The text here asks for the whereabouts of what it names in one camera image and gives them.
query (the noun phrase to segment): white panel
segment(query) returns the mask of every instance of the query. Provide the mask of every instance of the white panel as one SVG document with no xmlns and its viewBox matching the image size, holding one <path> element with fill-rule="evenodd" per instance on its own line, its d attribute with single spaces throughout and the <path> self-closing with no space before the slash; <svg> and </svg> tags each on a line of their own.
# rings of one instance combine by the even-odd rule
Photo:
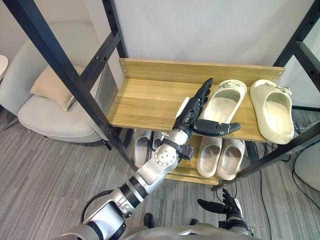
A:
<svg viewBox="0 0 320 240">
<path fill-rule="evenodd" d="M 84 0 L 84 2 L 92 19 L 96 34 L 102 44 L 111 32 L 104 5 L 101 0 Z M 108 60 L 108 64 L 119 89 L 124 79 L 124 75 L 119 64 L 119 54 L 117 49 L 113 51 Z"/>
<path fill-rule="evenodd" d="M 117 0 L 130 58 L 272 65 L 313 0 Z"/>
<path fill-rule="evenodd" d="M 278 83 L 291 89 L 292 104 L 303 107 L 320 108 L 320 92 L 311 81 L 296 57 L 292 57 L 284 66 L 285 72 Z"/>
<path fill-rule="evenodd" d="M 320 20 L 318 20 L 303 41 L 320 61 Z"/>
</svg>

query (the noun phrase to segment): black metal frame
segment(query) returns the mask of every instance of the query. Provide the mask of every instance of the black metal frame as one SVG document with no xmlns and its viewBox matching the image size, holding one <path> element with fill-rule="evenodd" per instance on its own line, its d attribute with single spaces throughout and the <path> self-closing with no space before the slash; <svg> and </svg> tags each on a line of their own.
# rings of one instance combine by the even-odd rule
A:
<svg viewBox="0 0 320 240">
<path fill-rule="evenodd" d="M 95 84 L 114 49 L 117 47 L 121 57 L 127 56 L 125 46 L 122 43 L 118 19 L 115 17 L 117 14 L 114 12 L 113 1 L 103 1 L 108 20 L 109 22 L 113 22 L 111 33 L 86 66 L 81 76 L 78 75 L 33 0 L 3 0 L 3 2 L 83 109 L 101 129 L 111 144 L 120 152 L 124 160 L 133 170 L 136 170 L 137 168 L 127 149 L 128 143 L 126 144 L 127 146 L 124 145 L 115 128 L 110 124 L 90 94 L 92 86 Z M 132 136 L 132 131 L 128 131 L 126 139 L 130 137 L 130 134 Z"/>
<path fill-rule="evenodd" d="M 126 136 L 124 137 L 124 141 L 122 142 L 117 133 L 117 129 L 110 124 L 107 117 L 90 94 L 90 89 L 105 67 L 115 48 L 117 48 L 120 57 L 128 57 L 114 1 L 102 0 L 106 16 L 110 24 L 111 33 L 101 45 L 97 53 L 93 56 L 81 76 L 79 76 L 74 69 L 72 63 L 61 48 L 33 0 L 3 0 L 3 2 L 37 47 L 39 52 L 50 64 L 52 69 L 109 139 L 111 144 L 107 143 L 108 147 L 111 148 L 112 145 L 115 146 L 124 160 L 132 169 L 136 170 L 137 168 L 133 164 L 134 161 L 128 153 L 128 146 L 134 133 L 133 129 L 128 129 Z M 320 64 L 317 58 L 315 58 L 303 43 L 303 40 L 312 29 L 314 23 L 319 19 L 319 9 L 320 0 L 315 0 L 307 15 L 302 20 L 300 26 L 274 64 L 274 66 L 284 66 L 291 56 L 295 55 L 318 90 L 320 90 Z M 306 146 L 308 144 L 315 143 L 319 138 L 320 122 L 301 133 L 288 144 L 281 145 L 278 149 L 261 159 L 258 157 L 254 143 L 248 141 L 246 142 L 246 148 L 248 156 L 251 159 L 251 165 L 238 172 L 235 179 L 231 181 L 223 180 L 219 185 L 214 186 L 212 190 L 215 191 L 227 184 L 231 184 L 241 178 L 255 173 L 260 169 L 283 159 L 284 155 L 295 148 L 300 149 L 301 145 Z"/>
<path fill-rule="evenodd" d="M 294 55 L 320 91 L 320 61 L 304 44 L 304 39 L 320 17 L 320 0 L 315 0 L 273 66 L 284 67 Z"/>
<path fill-rule="evenodd" d="M 305 72 L 311 78 L 315 87 L 320 91 L 320 62 L 315 55 L 303 43 L 310 30 L 320 17 L 320 0 L 315 0 L 309 11 L 301 21 L 299 27 L 294 32 L 293 36 L 283 49 L 282 53 L 275 61 L 273 66 L 284 67 L 290 58 L 294 55 L 299 61 Z M 292 106 L 292 109 L 319 111 L 319 108 L 305 107 L 305 106 Z M 300 146 L 307 146 L 316 143 L 320 140 L 320 122 L 302 132 L 299 136 L 295 137 L 286 145 L 280 145 L 275 151 L 269 153 L 263 158 L 259 159 L 258 153 L 252 142 L 245 143 L 248 152 L 248 157 L 251 160 L 251 165 L 239 171 L 236 177 L 231 181 L 222 180 L 218 185 L 212 188 L 212 191 L 223 188 L 224 186 L 234 183 L 241 178 L 253 174 L 260 169 L 263 169 L 275 162 L 278 162 L 292 150 L 300 149 Z"/>
</svg>

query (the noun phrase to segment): wooden shelf board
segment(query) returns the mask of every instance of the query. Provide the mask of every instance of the wooden shelf board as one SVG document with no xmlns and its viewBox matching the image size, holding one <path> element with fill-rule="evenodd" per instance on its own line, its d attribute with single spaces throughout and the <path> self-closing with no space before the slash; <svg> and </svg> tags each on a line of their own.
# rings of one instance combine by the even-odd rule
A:
<svg viewBox="0 0 320 240">
<path fill-rule="evenodd" d="M 125 78 L 196 84 L 209 78 L 213 78 L 215 84 L 237 79 L 248 87 L 259 79 L 276 80 L 285 70 L 274 66 L 135 58 L 120 58 L 119 62 Z"/>
<path fill-rule="evenodd" d="M 115 127 L 171 131 L 181 103 L 186 96 L 194 96 L 201 85 L 125 78 L 108 114 L 108 120 Z M 249 90 L 248 87 L 246 97 L 232 119 L 232 122 L 241 124 L 241 129 L 224 138 L 266 142 L 258 129 Z"/>
<path fill-rule="evenodd" d="M 259 79 L 278 79 L 285 70 L 283 67 L 131 58 L 120 58 L 119 62 L 124 80 L 107 116 L 113 126 L 171 131 L 185 97 L 193 97 L 207 79 L 214 79 L 212 90 L 224 80 L 237 79 L 247 86 L 246 97 L 232 119 L 241 124 L 241 129 L 224 138 L 267 142 L 259 132 L 249 90 Z M 199 135 L 189 139 L 195 149 L 194 157 L 191 162 L 182 160 L 167 179 L 210 185 L 219 183 L 215 176 L 203 177 L 197 171 L 200 142 Z"/>
</svg>

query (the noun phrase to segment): white slipper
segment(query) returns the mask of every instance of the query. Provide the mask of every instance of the white slipper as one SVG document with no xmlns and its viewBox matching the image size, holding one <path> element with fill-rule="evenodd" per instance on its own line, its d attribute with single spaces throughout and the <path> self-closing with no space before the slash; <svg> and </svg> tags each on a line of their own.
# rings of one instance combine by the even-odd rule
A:
<svg viewBox="0 0 320 240">
<path fill-rule="evenodd" d="M 247 94 L 247 86 L 239 80 L 221 82 L 203 108 L 199 119 L 229 124 Z"/>
<path fill-rule="evenodd" d="M 232 180 L 236 177 L 242 158 L 245 154 L 245 141 L 236 139 L 224 139 L 218 165 L 217 174 L 225 179 Z"/>
<path fill-rule="evenodd" d="M 204 177 L 211 177 L 216 173 L 218 159 L 222 147 L 222 138 L 203 136 L 201 139 L 196 168 Z"/>
<path fill-rule="evenodd" d="M 148 144 L 150 137 L 150 130 L 134 130 L 134 165 L 137 168 L 141 168 L 149 160 Z"/>
<path fill-rule="evenodd" d="M 160 141 L 162 138 L 162 134 L 160 131 L 154 131 L 153 134 L 153 141 L 152 141 L 152 148 L 155 150 L 160 145 Z"/>
<path fill-rule="evenodd" d="M 269 80 L 258 80 L 250 87 L 250 98 L 261 135 L 276 144 L 287 144 L 294 136 L 289 88 Z"/>
</svg>

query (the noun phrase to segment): cushion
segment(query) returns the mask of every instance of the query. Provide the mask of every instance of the cushion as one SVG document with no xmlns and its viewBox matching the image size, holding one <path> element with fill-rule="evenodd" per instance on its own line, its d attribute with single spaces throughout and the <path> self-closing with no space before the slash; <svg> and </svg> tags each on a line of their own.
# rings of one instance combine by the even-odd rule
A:
<svg viewBox="0 0 320 240">
<path fill-rule="evenodd" d="M 18 119 L 26 128 L 53 139 L 78 143 L 101 140 L 78 102 L 65 112 L 55 102 L 33 95 L 20 108 Z"/>
<path fill-rule="evenodd" d="M 74 66 L 74 68 L 79 75 L 84 71 L 80 66 Z M 35 80 L 30 93 L 50 99 L 65 111 L 76 100 L 50 65 Z"/>
</svg>

